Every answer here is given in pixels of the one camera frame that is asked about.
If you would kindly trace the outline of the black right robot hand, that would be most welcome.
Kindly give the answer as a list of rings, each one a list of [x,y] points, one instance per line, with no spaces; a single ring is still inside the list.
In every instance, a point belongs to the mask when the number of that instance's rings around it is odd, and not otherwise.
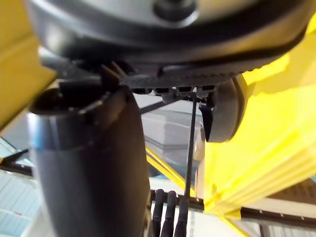
[[[42,64],[58,88],[28,111],[34,175],[59,237],[183,237],[185,194],[152,192],[141,116],[201,102],[207,142],[236,134],[242,73],[305,36],[313,0],[29,0]]]

